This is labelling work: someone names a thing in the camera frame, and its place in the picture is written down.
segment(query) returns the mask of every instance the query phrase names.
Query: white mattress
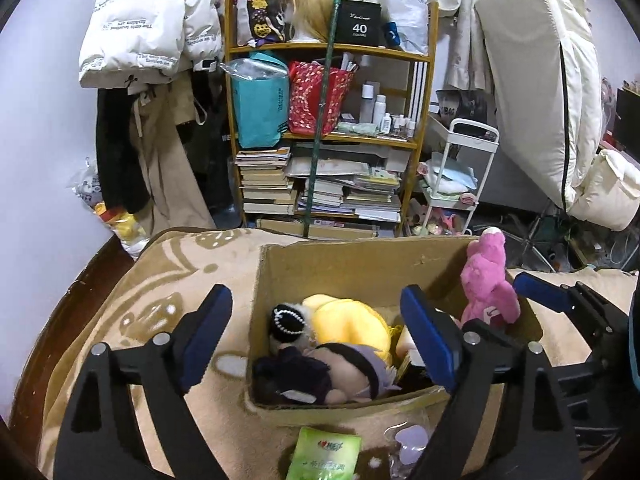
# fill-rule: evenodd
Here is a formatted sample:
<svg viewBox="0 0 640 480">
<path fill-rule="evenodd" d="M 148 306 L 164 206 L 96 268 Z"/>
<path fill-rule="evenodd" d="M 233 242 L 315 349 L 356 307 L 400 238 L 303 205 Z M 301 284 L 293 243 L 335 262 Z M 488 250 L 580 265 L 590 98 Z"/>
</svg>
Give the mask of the white mattress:
<svg viewBox="0 0 640 480">
<path fill-rule="evenodd" d="M 476 10 L 495 80 L 500 144 L 569 212 L 602 120 L 584 0 L 478 0 Z"/>
</svg>

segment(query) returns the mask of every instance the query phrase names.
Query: white wall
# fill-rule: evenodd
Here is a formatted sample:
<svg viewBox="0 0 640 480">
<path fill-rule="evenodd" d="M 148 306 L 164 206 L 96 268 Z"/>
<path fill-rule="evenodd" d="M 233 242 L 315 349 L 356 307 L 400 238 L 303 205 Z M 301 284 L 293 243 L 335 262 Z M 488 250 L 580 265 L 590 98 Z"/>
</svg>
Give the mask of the white wall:
<svg viewBox="0 0 640 480">
<path fill-rule="evenodd" d="M 587 0 L 600 74 L 613 89 L 640 79 L 640 41 L 615 0 Z"/>
<path fill-rule="evenodd" d="M 78 84 L 95 0 L 21 0 L 0 32 L 0 415 L 69 285 L 110 232 L 65 189 L 95 156 L 96 91 Z"/>
<path fill-rule="evenodd" d="M 587 0 L 587 6 L 601 75 L 609 79 L 614 89 L 620 88 L 623 80 L 640 79 L 640 41 L 618 4 L 615 0 Z M 435 91 L 444 85 L 453 26 L 450 19 L 440 20 L 432 102 L 437 101 Z M 462 149 L 458 160 L 472 166 L 478 175 L 484 172 L 488 156 Z M 481 200 L 539 212 L 547 198 L 511 159 L 498 150 Z"/>
</svg>

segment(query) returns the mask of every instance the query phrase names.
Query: blue gripper pad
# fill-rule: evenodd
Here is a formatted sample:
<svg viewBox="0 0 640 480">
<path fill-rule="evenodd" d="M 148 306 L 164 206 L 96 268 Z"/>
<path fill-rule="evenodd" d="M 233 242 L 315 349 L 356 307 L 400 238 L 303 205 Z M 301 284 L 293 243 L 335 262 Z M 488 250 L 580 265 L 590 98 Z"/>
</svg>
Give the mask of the blue gripper pad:
<svg viewBox="0 0 640 480">
<path fill-rule="evenodd" d="M 566 290 L 528 272 L 521 272 L 516 276 L 513 280 L 513 288 L 518 296 L 529 298 L 555 312 L 571 310 L 571 299 Z"/>
<path fill-rule="evenodd" d="M 196 312 L 185 314 L 174 330 L 174 356 L 181 365 L 183 393 L 199 384 L 231 318 L 233 299 L 224 285 L 215 285 Z"/>
<path fill-rule="evenodd" d="M 640 391 L 640 372 L 638 370 L 638 357 L 640 356 L 640 312 L 636 316 L 636 306 L 640 301 L 640 290 L 636 289 L 636 293 L 631 302 L 631 310 L 629 311 L 629 357 L 631 361 L 631 376 L 634 384 Z"/>
<path fill-rule="evenodd" d="M 427 374 L 434 384 L 440 384 L 452 393 L 462 360 L 462 332 L 448 314 L 429 304 L 417 285 L 409 285 L 402 290 L 400 312 Z"/>
</svg>

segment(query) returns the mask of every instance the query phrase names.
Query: white rolling cart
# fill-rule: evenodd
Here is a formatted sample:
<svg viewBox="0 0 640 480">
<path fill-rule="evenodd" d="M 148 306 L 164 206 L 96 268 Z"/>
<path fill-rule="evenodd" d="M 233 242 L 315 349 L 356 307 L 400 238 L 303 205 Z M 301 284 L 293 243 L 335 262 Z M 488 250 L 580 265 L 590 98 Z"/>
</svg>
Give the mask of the white rolling cart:
<svg viewBox="0 0 640 480">
<path fill-rule="evenodd" d="M 481 130 L 486 132 L 493 132 L 495 134 L 495 141 L 491 142 L 490 140 L 479 139 L 478 137 L 471 137 L 468 135 L 460 134 L 455 131 L 456 126 L 458 124 L 470 124 L 471 126 L 476 126 Z M 453 119 L 451 121 L 451 125 L 447 130 L 443 124 L 441 124 L 435 116 L 431 116 L 428 122 L 429 129 L 436 132 L 442 140 L 445 141 L 444 153 L 442 154 L 442 165 L 440 167 L 440 172 L 438 173 L 438 179 L 436 181 L 436 189 L 433 192 L 437 195 L 438 188 L 440 187 L 440 181 L 442 179 L 442 169 L 447 161 L 447 157 L 449 156 L 449 150 L 452 144 L 456 144 L 458 146 L 465 146 L 466 148 L 472 148 L 474 150 L 481 150 L 482 152 L 488 152 L 491 155 L 489 156 L 489 162 L 486 165 L 486 169 L 484 170 L 484 175 L 482 176 L 482 180 L 480 181 L 480 186 L 478 187 L 476 195 L 476 202 L 471 205 L 465 205 L 459 200 L 447 200 L 443 198 L 436 198 L 432 196 L 430 193 L 430 189 L 427 186 L 427 183 L 424 179 L 420 181 L 420 187 L 422 189 L 422 193 L 427 201 L 427 215 L 424 218 L 424 222 L 422 223 L 422 229 L 420 230 L 420 236 L 428 236 L 429 232 L 427 231 L 427 222 L 429 221 L 429 217 L 431 216 L 431 210 L 434 207 L 441 207 L 446 209 L 456 209 L 458 211 L 467 211 L 468 216 L 465 221 L 465 226 L 463 228 L 463 232 L 469 227 L 469 222 L 471 222 L 471 218 L 474 215 L 474 211 L 478 207 L 480 203 L 480 195 L 482 194 L 482 189 L 484 188 L 484 183 L 486 182 L 486 178 L 489 175 L 489 170 L 491 169 L 491 164 L 494 162 L 495 152 L 498 150 L 498 146 L 500 144 L 500 133 L 494 127 L 489 126 L 488 124 L 479 123 L 477 121 L 470 121 L 468 119 Z"/>
</svg>

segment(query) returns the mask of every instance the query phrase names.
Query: wooden bookshelf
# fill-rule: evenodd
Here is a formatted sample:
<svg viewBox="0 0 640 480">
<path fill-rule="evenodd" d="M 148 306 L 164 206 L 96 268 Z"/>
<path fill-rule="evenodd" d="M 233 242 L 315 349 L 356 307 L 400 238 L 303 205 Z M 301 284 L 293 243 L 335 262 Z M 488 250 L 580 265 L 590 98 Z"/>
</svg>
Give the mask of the wooden bookshelf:
<svg viewBox="0 0 640 480">
<path fill-rule="evenodd" d="M 307 142 L 313 142 L 313 137 L 308 137 L 299 134 L 292 134 L 291 132 L 285 132 L 282 134 L 283 139 L 287 140 L 300 140 Z M 378 144 L 379 146 L 393 146 L 394 148 L 406 148 L 408 150 L 415 150 L 417 147 L 416 142 L 412 140 L 399 140 L 399 139 L 380 139 L 379 137 L 365 137 L 353 134 L 341 134 L 339 132 L 332 132 L 326 134 L 322 138 L 323 142 L 357 142 L 360 144 Z"/>
<path fill-rule="evenodd" d="M 254 50 L 325 50 L 326 43 L 270 43 L 259 47 L 233 46 L 229 49 L 230 54 L 242 54 Z M 369 54 L 370 56 L 386 57 L 389 59 L 399 59 L 400 61 L 417 61 L 421 63 L 431 62 L 432 56 L 423 54 L 412 54 L 384 46 L 350 45 L 345 43 L 335 43 L 334 50 L 338 52 L 353 52 L 354 54 Z"/>
<path fill-rule="evenodd" d="M 253 48 L 250 46 L 238 46 L 236 41 L 236 11 L 233 4 L 233 0 L 225 0 L 225 16 L 224 16 L 224 33 L 225 33 L 225 61 L 229 62 L 236 57 L 242 57 L 254 50 L 280 50 L 286 51 L 290 57 L 295 52 L 300 52 L 301 56 L 304 52 L 318 51 L 319 54 L 326 49 L 325 43 L 273 43 L 263 47 Z M 401 200 L 400 217 L 401 222 L 396 229 L 396 235 L 400 235 L 402 232 L 402 225 L 406 221 L 406 215 L 409 209 L 409 200 L 411 200 L 412 190 L 414 189 L 416 182 L 416 170 L 418 162 L 420 160 L 420 153 L 422 152 L 422 144 L 424 141 L 424 134 L 426 132 L 427 121 L 429 120 L 428 111 L 431 97 L 431 84 L 433 81 L 434 60 L 436 53 L 436 44 L 438 40 L 438 4 L 431 2 L 429 4 L 429 53 L 424 56 L 422 54 L 411 54 L 403 52 L 401 50 L 395 50 L 392 48 L 384 48 L 377 46 L 363 46 L 352 44 L 337 43 L 334 49 L 338 52 L 352 52 L 354 54 L 369 54 L 370 56 L 384 57 L 387 59 L 397 59 L 409 63 L 409 71 L 406 81 L 406 89 L 387 89 L 381 86 L 381 93 L 386 95 L 394 95 L 396 97 L 404 99 L 404 116 L 410 116 L 410 110 L 413 109 L 414 113 L 412 118 L 416 121 L 415 138 L 413 140 L 399 140 L 399 139 L 380 139 L 379 137 L 364 137 L 353 134 L 340 134 L 338 132 L 332 132 L 323 137 L 324 141 L 331 142 L 346 142 L 346 143 L 363 143 L 363 144 L 376 144 L 379 146 L 390 146 L 393 148 L 404 148 L 411 150 L 411 156 L 407 165 L 404 177 L 402 180 L 402 186 L 399 193 Z M 234 120 L 234 106 L 232 99 L 231 78 L 227 74 L 226 80 L 226 105 L 229 114 L 229 130 L 231 134 L 231 150 L 233 157 L 235 158 L 240 150 L 238 145 L 238 131 L 236 129 L 236 122 Z M 424 86 L 424 91 L 420 94 L 420 88 Z M 282 136 L 283 139 L 290 140 L 292 142 L 300 141 L 313 141 L 312 137 L 300 136 L 286 132 Z M 240 182 L 240 174 L 238 167 L 234 165 L 234 174 L 236 182 Z M 237 202 L 242 208 L 242 192 L 239 186 L 236 186 L 234 190 L 237 197 Z M 294 216 L 300 216 L 303 213 L 296 209 Z M 358 218 L 356 215 L 341 215 L 331 213 L 317 213 L 313 212 L 312 216 L 315 218 L 335 218 L 335 219 L 354 219 Z M 244 210 L 241 210 L 242 222 L 246 224 L 246 216 Z"/>
</svg>

